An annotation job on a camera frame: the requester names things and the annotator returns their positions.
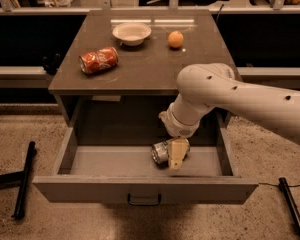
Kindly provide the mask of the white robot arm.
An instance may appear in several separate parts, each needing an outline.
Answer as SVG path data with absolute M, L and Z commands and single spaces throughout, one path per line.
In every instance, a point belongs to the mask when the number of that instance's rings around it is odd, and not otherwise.
M 191 137 L 202 117 L 218 107 L 300 145 L 300 91 L 238 81 L 222 63 L 189 65 L 176 86 L 176 100 L 159 114 L 174 138 Z

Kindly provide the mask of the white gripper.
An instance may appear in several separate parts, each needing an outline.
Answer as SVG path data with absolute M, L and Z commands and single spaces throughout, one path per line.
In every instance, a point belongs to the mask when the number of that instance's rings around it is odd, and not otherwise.
M 173 106 L 170 105 L 166 111 L 159 113 L 158 118 L 163 122 L 167 133 L 176 139 L 172 139 L 168 144 L 168 166 L 171 170 L 178 170 L 183 164 L 183 160 L 190 150 L 187 139 L 190 138 L 199 127 L 199 123 L 186 125 L 179 122 L 173 114 Z

